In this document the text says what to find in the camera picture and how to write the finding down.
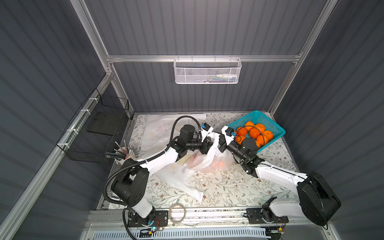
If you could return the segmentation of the cartoon printed plastic bag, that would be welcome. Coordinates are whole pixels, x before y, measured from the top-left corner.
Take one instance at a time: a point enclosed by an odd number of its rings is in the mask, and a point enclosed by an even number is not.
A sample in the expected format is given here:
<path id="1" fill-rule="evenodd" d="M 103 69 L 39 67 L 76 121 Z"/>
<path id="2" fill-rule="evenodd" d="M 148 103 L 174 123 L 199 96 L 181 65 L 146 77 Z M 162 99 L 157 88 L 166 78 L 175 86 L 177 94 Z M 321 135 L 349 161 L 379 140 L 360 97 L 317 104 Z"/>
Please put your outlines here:
<path id="1" fill-rule="evenodd" d="M 227 170 L 234 163 L 234 157 L 228 150 L 223 153 L 220 152 L 219 134 L 210 133 L 205 140 L 209 138 L 213 140 L 213 144 L 208 153 L 202 154 L 199 150 L 196 150 L 191 154 L 187 154 L 189 158 L 184 163 L 184 167 L 195 172 L 218 173 Z"/>

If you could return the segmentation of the teal plastic basket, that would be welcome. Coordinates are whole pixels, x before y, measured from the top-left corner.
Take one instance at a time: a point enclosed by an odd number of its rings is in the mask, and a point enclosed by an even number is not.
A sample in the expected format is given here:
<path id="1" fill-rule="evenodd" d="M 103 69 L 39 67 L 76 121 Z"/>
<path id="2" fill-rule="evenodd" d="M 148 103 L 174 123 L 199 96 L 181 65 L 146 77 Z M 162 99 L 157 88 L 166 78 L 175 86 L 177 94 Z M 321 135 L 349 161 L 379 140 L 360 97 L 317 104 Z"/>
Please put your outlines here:
<path id="1" fill-rule="evenodd" d="M 264 113 L 260 111 L 253 111 L 245 115 L 244 117 L 239 118 L 233 123 L 229 124 L 228 127 L 236 130 L 239 127 L 243 127 L 246 122 L 253 122 L 254 124 L 263 124 L 266 127 L 266 130 L 272 132 L 274 135 L 274 138 L 268 144 L 261 147 L 260 151 L 267 148 L 267 146 L 277 141 L 286 133 L 286 131 L 280 125 L 278 125 L 271 118 L 269 118 L 268 116 L 266 116 Z"/>

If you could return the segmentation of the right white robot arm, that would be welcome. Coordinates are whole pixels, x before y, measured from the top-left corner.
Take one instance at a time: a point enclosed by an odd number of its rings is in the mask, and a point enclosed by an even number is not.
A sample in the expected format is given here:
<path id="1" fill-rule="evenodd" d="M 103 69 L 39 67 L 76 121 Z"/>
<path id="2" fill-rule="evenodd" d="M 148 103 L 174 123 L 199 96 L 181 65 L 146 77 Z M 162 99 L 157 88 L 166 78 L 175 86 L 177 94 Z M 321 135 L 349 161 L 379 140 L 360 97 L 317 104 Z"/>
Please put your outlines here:
<path id="1" fill-rule="evenodd" d="M 254 140 L 238 144 L 233 137 L 221 134 L 218 149 L 229 151 L 248 175 L 274 182 L 296 194 L 295 198 L 268 199 L 259 214 L 266 223 L 274 223 L 281 217 L 305 217 L 318 226 L 325 226 L 342 205 L 322 175 L 289 171 L 259 158 Z"/>

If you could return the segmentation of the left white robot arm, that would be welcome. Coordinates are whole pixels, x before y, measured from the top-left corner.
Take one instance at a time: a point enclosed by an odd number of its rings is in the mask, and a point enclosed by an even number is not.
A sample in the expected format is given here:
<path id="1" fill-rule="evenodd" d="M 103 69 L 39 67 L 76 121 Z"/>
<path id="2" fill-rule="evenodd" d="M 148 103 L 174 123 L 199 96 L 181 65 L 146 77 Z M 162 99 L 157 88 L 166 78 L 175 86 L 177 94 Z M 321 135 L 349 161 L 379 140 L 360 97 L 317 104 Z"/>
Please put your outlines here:
<path id="1" fill-rule="evenodd" d="M 125 206 L 147 222 L 152 221 L 155 208 L 144 197 L 149 177 L 177 162 L 188 151 L 199 150 L 206 154 L 213 144 L 212 140 L 206 138 L 213 130 L 214 128 L 206 123 L 199 131 L 192 125 L 184 125 L 176 137 L 174 131 L 171 131 L 170 142 L 160 153 L 145 160 L 125 160 L 120 170 L 107 180 L 103 192 L 105 199 L 110 203 Z"/>

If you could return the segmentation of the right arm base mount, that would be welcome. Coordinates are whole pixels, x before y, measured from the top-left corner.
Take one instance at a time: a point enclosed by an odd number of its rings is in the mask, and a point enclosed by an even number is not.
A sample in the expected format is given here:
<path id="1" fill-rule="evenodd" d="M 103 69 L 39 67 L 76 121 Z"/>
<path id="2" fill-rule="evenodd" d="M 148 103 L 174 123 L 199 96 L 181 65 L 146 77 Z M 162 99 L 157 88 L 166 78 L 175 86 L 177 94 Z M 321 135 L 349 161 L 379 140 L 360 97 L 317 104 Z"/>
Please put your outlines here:
<path id="1" fill-rule="evenodd" d="M 243 217 L 247 218 L 250 224 L 287 224 L 288 217 L 277 217 L 270 208 L 247 208 Z"/>

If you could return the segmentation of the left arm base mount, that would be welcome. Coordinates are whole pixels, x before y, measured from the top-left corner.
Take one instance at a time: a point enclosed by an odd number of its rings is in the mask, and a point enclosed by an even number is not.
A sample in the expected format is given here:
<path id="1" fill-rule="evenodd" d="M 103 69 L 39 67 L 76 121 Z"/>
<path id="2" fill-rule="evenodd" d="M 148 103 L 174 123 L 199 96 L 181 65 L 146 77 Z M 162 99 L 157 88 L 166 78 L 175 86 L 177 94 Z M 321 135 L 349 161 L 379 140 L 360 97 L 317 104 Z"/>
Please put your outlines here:
<path id="1" fill-rule="evenodd" d="M 128 227 L 166 227 L 168 225 L 168 211 L 151 211 L 146 218 L 138 214 L 128 213 Z"/>

